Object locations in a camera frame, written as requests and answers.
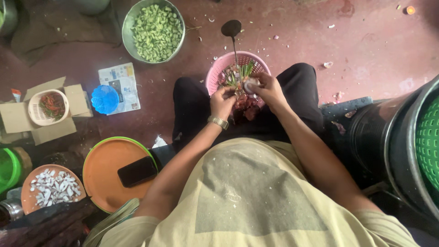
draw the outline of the person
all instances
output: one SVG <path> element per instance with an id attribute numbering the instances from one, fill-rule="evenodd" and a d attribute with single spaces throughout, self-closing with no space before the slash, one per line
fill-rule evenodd
<path id="1" fill-rule="evenodd" d="M 314 68 L 300 63 L 277 78 L 253 76 L 261 86 L 251 89 L 266 106 L 227 130 L 207 120 L 228 119 L 236 96 L 226 95 L 234 88 L 209 99 L 199 82 L 177 80 L 179 152 L 134 217 L 109 230 L 100 246 L 418 246 L 319 138 Z"/>

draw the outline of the t-shirt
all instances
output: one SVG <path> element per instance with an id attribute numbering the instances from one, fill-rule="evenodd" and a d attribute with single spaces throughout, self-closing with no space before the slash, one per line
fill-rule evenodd
<path id="1" fill-rule="evenodd" d="M 199 160 L 166 219 L 128 219 L 100 246 L 418 246 L 395 217 L 350 213 L 310 185 L 292 150 L 250 138 L 220 143 Z"/>

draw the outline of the wristwatch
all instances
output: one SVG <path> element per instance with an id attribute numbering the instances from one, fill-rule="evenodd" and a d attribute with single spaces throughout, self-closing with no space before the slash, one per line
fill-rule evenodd
<path id="1" fill-rule="evenodd" d="M 229 122 L 224 121 L 221 118 L 216 117 L 216 116 L 209 116 L 207 121 L 211 122 L 211 123 L 214 123 L 214 124 L 220 125 L 224 130 L 227 130 L 227 128 L 229 127 Z"/>

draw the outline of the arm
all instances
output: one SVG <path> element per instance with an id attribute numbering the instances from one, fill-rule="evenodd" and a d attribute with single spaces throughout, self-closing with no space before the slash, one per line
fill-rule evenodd
<path id="1" fill-rule="evenodd" d="M 212 116 L 227 121 L 236 96 L 224 99 L 224 94 L 232 90 L 234 90 L 233 87 L 223 87 L 212 94 L 210 99 Z M 221 131 L 221 126 L 207 123 L 195 138 L 175 155 L 157 175 L 134 213 L 134 217 L 154 216 L 160 220 L 168 217 L 177 206 L 193 168 L 209 150 Z"/>
<path id="2" fill-rule="evenodd" d="M 266 74 L 254 75 L 261 87 L 252 87 L 277 116 L 290 138 L 307 178 L 321 192 L 349 211 L 372 209 L 381 211 L 361 193 L 349 172 L 288 105 L 276 78 Z"/>

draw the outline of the green plastic container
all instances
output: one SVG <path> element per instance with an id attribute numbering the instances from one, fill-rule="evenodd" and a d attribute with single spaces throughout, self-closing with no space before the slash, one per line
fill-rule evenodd
<path id="1" fill-rule="evenodd" d="M 420 116 L 415 140 L 417 162 L 439 191 L 439 97 Z"/>
<path id="2" fill-rule="evenodd" d="M 15 186 L 21 173 L 18 157 L 10 149 L 0 149 L 0 193 Z"/>

